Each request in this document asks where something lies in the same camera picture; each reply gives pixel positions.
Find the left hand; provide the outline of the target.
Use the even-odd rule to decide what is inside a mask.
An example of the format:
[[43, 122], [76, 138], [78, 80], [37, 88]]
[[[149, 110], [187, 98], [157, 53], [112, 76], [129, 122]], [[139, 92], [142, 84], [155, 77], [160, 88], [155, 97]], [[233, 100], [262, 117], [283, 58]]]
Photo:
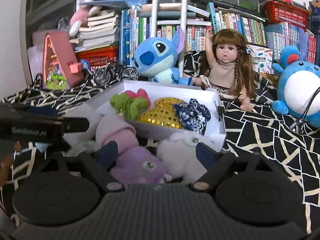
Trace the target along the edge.
[[[14, 152], [21, 152], [22, 148], [20, 141], [16, 141], [14, 145]], [[3, 187], [7, 183], [10, 167], [14, 163], [13, 155], [9, 155], [1, 160], [1, 174], [0, 174], [0, 187]]]

